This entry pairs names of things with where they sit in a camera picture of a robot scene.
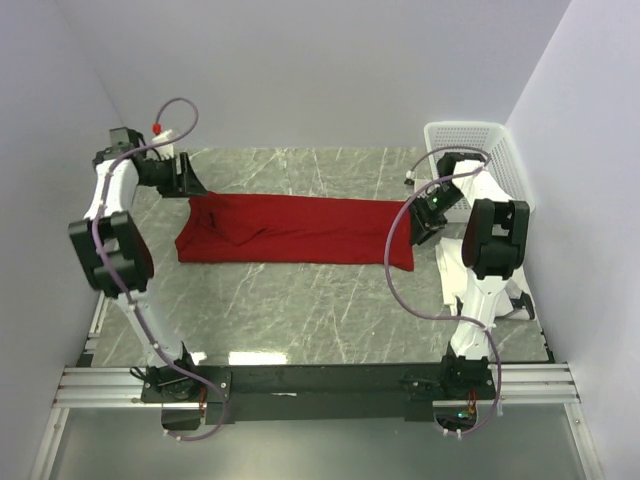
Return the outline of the red t-shirt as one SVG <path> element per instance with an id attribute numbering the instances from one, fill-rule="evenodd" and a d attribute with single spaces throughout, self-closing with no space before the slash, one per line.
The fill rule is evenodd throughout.
<path id="1" fill-rule="evenodd" d="M 218 194 L 189 200 L 182 263 L 381 265 L 401 201 Z"/>

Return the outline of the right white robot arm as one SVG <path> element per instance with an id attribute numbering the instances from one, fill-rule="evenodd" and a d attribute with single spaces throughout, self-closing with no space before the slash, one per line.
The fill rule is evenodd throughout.
<path id="1" fill-rule="evenodd" d="M 447 225 L 446 213 L 464 200 L 471 207 L 458 253 L 466 274 L 456 299 L 458 325 L 439 374 L 444 395 L 460 399 L 489 380 L 488 335 L 499 300 L 524 262 L 530 207 L 507 194 L 486 169 L 489 155 L 478 149 L 444 152 L 438 177 L 409 205 L 411 243 L 420 245 Z"/>

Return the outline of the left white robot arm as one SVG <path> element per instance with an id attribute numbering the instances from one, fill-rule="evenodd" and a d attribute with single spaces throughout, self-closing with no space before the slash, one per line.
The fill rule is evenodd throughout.
<path id="1" fill-rule="evenodd" d="M 153 126 L 149 143 L 133 129 L 110 131 L 111 145 L 93 160 L 96 184 L 89 209 L 68 226 L 68 234 L 85 277 L 96 291 L 112 299 L 126 315 L 144 348 L 150 370 L 174 368 L 164 389 L 176 401 L 193 399 L 200 378 L 184 342 L 169 328 L 155 304 L 155 267 L 131 215 L 136 190 L 150 187 L 163 198 L 203 196 L 185 152 L 176 154 L 172 130 Z"/>

